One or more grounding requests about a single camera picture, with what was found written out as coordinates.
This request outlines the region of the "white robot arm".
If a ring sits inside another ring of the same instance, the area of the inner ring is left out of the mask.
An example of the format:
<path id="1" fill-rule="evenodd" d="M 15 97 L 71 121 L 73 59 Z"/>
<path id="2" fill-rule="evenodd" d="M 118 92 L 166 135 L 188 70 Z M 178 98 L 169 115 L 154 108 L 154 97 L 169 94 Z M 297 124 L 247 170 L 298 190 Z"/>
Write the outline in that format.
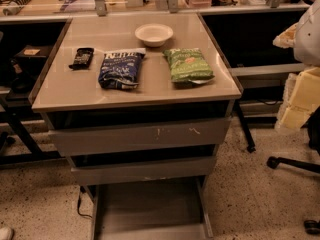
<path id="1" fill-rule="evenodd" d="M 320 0 L 276 36 L 273 45 L 292 48 L 294 58 L 306 65 L 299 74 L 289 74 L 275 126 L 278 132 L 298 131 L 320 106 Z"/>

